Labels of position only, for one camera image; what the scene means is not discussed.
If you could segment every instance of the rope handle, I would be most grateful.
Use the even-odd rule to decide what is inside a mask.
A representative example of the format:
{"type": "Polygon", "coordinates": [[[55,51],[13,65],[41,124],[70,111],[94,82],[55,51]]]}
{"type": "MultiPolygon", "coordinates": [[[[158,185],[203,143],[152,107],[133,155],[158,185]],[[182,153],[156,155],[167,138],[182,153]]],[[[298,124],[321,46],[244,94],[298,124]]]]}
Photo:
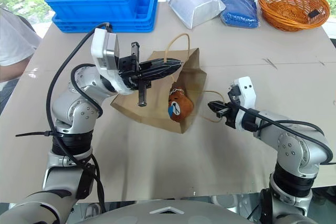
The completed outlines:
{"type": "MultiPolygon", "coordinates": [[[[164,62],[164,63],[167,62],[167,54],[168,54],[168,51],[169,51],[171,45],[172,45],[178,38],[180,38],[180,37],[182,37],[182,36],[187,36],[187,38],[188,38],[188,55],[187,55],[187,56],[189,57],[189,52],[190,52],[190,36],[189,36],[189,34],[187,34],[187,33],[182,33],[182,34],[180,34],[180,35],[177,35],[177,36],[176,36],[172,41],[170,41],[170,43],[168,44],[166,50],[164,51],[164,57],[163,57],[163,62],[164,62]]],[[[174,82],[175,82],[175,79],[174,79],[174,77],[173,77],[173,74],[171,74],[170,76],[172,77],[172,79],[173,79],[173,83],[174,83],[174,82]]]]}
{"type": "Polygon", "coordinates": [[[176,91],[181,91],[182,94],[184,94],[184,90],[183,89],[173,89],[172,91],[169,92],[169,95],[171,95],[172,93],[175,93],[176,91]]]}

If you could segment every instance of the wicker basket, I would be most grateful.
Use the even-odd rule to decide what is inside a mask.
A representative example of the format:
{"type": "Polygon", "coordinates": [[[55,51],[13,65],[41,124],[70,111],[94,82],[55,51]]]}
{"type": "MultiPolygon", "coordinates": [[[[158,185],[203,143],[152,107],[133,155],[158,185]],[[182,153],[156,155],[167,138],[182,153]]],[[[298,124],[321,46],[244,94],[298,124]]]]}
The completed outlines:
{"type": "Polygon", "coordinates": [[[329,17],[326,0],[258,0],[263,17],[277,29],[299,31],[321,26],[329,17]]]}

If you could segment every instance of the black cable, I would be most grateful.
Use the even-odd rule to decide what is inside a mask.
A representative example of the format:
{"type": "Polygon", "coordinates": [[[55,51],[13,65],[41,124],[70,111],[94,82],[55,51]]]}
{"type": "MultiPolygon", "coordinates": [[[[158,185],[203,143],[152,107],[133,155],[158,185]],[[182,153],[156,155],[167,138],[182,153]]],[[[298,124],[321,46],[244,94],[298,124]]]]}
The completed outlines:
{"type": "Polygon", "coordinates": [[[102,208],[102,212],[106,212],[105,209],[105,203],[104,203],[104,189],[103,185],[100,181],[100,178],[94,174],[90,169],[88,169],[84,164],[79,162],[69,151],[69,149],[66,147],[64,142],[61,140],[61,138],[57,137],[57,131],[53,122],[53,117],[51,116],[51,95],[53,94],[53,89],[55,87],[55,84],[57,82],[57,79],[59,78],[60,74],[62,71],[65,69],[66,65],[69,63],[69,61],[74,57],[74,55],[77,53],[77,51],[81,48],[81,46],[88,40],[88,38],[95,32],[94,30],[96,28],[101,28],[103,26],[108,27],[108,29],[111,29],[109,23],[102,23],[96,26],[94,29],[92,29],[90,32],[88,32],[84,38],[80,41],[80,43],[77,45],[77,47],[71,52],[71,54],[68,56],[68,58],[63,62],[63,64],[60,66],[60,68],[57,70],[56,74],[54,75],[49,89],[47,93],[47,99],[46,99],[46,113],[47,113],[47,120],[48,124],[50,126],[52,134],[55,136],[55,140],[59,147],[62,149],[62,151],[81,169],[85,170],[87,173],[92,176],[92,178],[97,182],[97,195],[98,195],[98,200],[102,208]]]}
{"type": "Polygon", "coordinates": [[[256,207],[252,210],[252,212],[249,214],[249,216],[247,216],[247,219],[248,219],[248,220],[252,217],[252,215],[253,215],[254,212],[258,209],[258,207],[259,207],[259,204],[256,205],[256,207]]]}
{"type": "Polygon", "coordinates": [[[74,69],[71,71],[70,80],[71,80],[71,84],[77,90],[77,92],[80,93],[85,99],[87,99],[90,103],[93,104],[93,106],[95,106],[97,108],[97,110],[98,110],[98,118],[99,118],[99,117],[101,117],[103,115],[103,109],[101,108],[101,106],[94,99],[92,99],[87,94],[85,94],[85,92],[77,85],[76,80],[75,80],[76,71],[78,69],[83,68],[83,67],[95,67],[95,66],[96,65],[89,64],[89,63],[84,63],[84,64],[80,64],[78,66],[75,66],[74,69]]]}
{"type": "Polygon", "coordinates": [[[234,104],[240,110],[243,110],[244,112],[246,112],[246,113],[248,113],[250,115],[253,115],[253,116],[255,116],[257,118],[260,118],[260,119],[262,119],[262,120],[264,120],[264,121],[266,121],[268,123],[271,123],[271,124],[275,125],[276,127],[279,127],[279,128],[281,128],[281,129],[283,129],[283,130],[285,130],[285,131],[287,131],[287,132],[289,132],[289,133],[291,133],[291,134],[293,134],[295,136],[298,136],[300,138],[303,138],[305,140],[311,141],[311,142],[313,142],[313,143],[321,146],[326,151],[326,153],[327,153],[327,160],[324,161],[323,163],[321,163],[321,165],[328,165],[329,161],[332,160],[332,158],[333,158],[332,150],[327,145],[325,145],[324,143],[322,143],[322,142],[320,142],[320,141],[318,141],[316,139],[313,139],[313,138],[311,138],[309,136],[303,135],[300,132],[294,131],[294,130],[286,127],[286,126],[283,126],[282,124],[277,123],[276,121],[273,121],[273,120],[271,120],[271,119],[269,119],[269,118],[267,118],[267,117],[265,117],[263,115],[259,115],[258,113],[255,113],[255,112],[253,112],[251,110],[248,110],[247,108],[245,108],[243,106],[240,106],[234,100],[233,95],[232,95],[232,91],[228,92],[228,96],[229,96],[230,101],[232,102],[232,104],[234,104]]]}
{"type": "Polygon", "coordinates": [[[100,170],[99,170],[98,161],[96,160],[96,157],[93,154],[91,155],[91,158],[93,160],[94,165],[96,166],[97,177],[100,178],[100,170]]]}
{"type": "MultiPolygon", "coordinates": [[[[278,121],[275,121],[277,123],[289,123],[289,124],[299,124],[299,125],[305,125],[305,126],[309,126],[315,130],[317,130],[318,132],[320,132],[323,136],[324,136],[324,132],[322,129],[320,129],[318,126],[316,126],[315,124],[312,124],[312,123],[307,123],[307,122],[303,122],[303,121],[294,121],[294,120],[278,120],[278,121]]],[[[271,126],[272,123],[266,123],[266,124],[263,124],[262,126],[260,126],[257,130],[260,131],[268,126],[271,126]]]]}
{"type": "Polygon", "coordinates": [[[34,132],[29,132],[29,133],[23,133],[23,134],[17,134],[15,135],[16,137],[18,136],[35,136],[35,135],[43,135],[45,136],[48,132],[45,131],[34,131],[34,132]]]}
{"type": "Polygon", "coordinates": [[[89,170],[83,163],[79,162],[70,152],[69,149],[66,147],[66,145],[63,143],[62,140],[60,140],[58,137],[55,137],[55,140],[59,147],[62,149],[62,151],[73,161],[78,167],[86,171],[90,174],[92,178],[97,182],[97,195],[98,195],[98,201],[101,205],[101,211],[102,213],[106,212],[105,208],[105,196],[104,196],[104,189],[103,184],[100,181],[100,178],[94,174],[91,170],[89,170]]]}

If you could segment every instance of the person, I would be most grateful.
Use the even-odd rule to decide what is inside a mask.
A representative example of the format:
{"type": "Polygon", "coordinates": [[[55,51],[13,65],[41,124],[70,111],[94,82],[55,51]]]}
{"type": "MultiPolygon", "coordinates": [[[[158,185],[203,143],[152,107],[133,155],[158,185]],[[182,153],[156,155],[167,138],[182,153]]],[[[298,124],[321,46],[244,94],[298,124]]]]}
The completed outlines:
{"type": "Polygon", "coordinates": [[[27,20],[0,8],[0,115],[40,42],[27,20]]]}

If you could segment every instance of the white plastic bag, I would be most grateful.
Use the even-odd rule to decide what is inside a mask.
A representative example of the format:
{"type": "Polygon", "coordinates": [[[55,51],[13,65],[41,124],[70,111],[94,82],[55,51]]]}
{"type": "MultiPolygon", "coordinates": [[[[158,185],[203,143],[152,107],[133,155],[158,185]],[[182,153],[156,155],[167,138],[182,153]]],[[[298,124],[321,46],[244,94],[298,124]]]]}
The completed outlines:
{"type": "Polygon", "coordinates": [[[170,0],[169,5],[189,29],[216,17],[225,9],[220,0],[170,0]]]}

